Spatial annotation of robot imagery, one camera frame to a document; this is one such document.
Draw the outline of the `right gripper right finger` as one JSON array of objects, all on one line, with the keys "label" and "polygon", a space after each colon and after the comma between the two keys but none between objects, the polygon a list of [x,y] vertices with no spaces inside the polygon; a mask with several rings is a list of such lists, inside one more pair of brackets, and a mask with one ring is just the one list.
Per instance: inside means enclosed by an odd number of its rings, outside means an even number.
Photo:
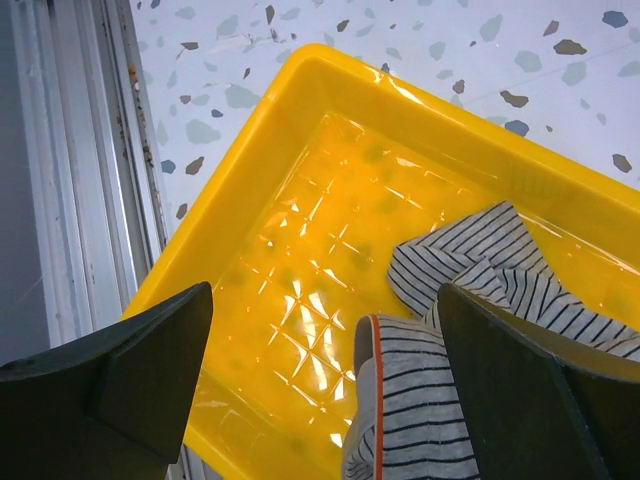
[{"label": "right gripper right finger", "polygon": [[638,363],[453,284],[438,313],[481,478],[638,478]]}]

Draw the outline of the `grey striped underwear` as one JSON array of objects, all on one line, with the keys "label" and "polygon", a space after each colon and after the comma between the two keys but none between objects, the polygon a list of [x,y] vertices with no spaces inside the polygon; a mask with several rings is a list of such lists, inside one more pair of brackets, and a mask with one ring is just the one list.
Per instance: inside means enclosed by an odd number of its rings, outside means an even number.
[{"label": "grey striped underwear", "polygon": [[367,315],[357,324],[345,479],[479,477],[441,333],[445,283],[599,351],[639,357],[638,333],[565,289],[506,202],[397,245],[388,279],[411,317]]}]

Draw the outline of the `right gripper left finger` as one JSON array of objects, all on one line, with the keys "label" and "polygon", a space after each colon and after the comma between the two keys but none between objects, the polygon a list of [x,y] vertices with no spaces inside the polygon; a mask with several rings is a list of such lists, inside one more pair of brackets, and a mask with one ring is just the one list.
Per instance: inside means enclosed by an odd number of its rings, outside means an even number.
[{"label": "right gripper left finger", "polygon": [[2,478],[164,478],[180,456],[212,315],[202,282],[3,365]]}]

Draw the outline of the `yellow plastic tray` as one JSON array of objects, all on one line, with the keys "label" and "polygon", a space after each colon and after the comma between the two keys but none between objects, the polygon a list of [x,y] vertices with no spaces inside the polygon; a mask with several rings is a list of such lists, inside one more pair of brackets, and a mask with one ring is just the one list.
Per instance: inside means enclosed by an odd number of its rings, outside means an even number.
[{"label": "yellow plastic tray", "polygon": [[335,49],[295,51],[127,310],[212,286],[186,444],[226,479],[338,478],[355,325],[409,313],[394,247],[501,201],[571,293],[638,325],[635,190]]}]

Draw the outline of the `aluminium rail frame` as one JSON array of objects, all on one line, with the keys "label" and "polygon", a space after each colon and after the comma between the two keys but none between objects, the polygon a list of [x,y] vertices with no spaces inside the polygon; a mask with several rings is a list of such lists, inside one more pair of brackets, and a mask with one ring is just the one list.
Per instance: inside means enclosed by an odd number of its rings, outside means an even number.
[{"label": "aluminium rail frame", "polygon": [[167,236],[131,6],[13,1],[52,346],[117,321]]}]

